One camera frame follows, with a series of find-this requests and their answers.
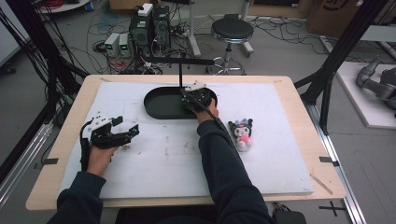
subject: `person's arm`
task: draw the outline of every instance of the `person's arm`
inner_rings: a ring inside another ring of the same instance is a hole
[[[78,172],[69,189],[57,200],[57,213],[48,223],[100,223],[103,202],[99,194],[106,180],[102,178],[117,147],[92,146],[87,172]]]
[[[214,102],[209,109],[219,116]],[[202,164],[210,195],[219,209],[218,223],[275,223],[227,133],[206,112],[197,113],[197,118]]]

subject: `power strip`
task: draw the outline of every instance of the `power strip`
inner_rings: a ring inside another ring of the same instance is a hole
[[[143,7],[143,10],[139,10],[137,12],[137,15],[147,17],[149,15],[150,11],[152,10],[152,4],[145,3],[145,4],[143,4],[142,7]]]

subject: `black sleeve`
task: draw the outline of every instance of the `black sleeve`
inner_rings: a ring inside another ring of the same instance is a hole
[[[48,223],[100,223],[103,202],[100,191],[106,180],[86,172],[78,172],[70,189],[58,197],[57,213]]]
[[[210,195],[219,209],[218,223],[275,223],[227,133],[213,120],[200,124],[197,132]]]

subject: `plush toy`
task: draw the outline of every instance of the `plush toy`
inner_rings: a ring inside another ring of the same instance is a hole
[[[228,125],[231,128],[233,137],[236,139],[236,149],[241,152],[248,151],[251,147],[251,128],[253,127],[253,119],[236,120],[235,123],[231,121]]]

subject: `black stool seat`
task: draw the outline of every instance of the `black stool seat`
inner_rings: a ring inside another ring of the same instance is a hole
[[[228,43],[241,44],[253,36],[253,27],[246,21],[223,18],[213,22],[212,35]]]

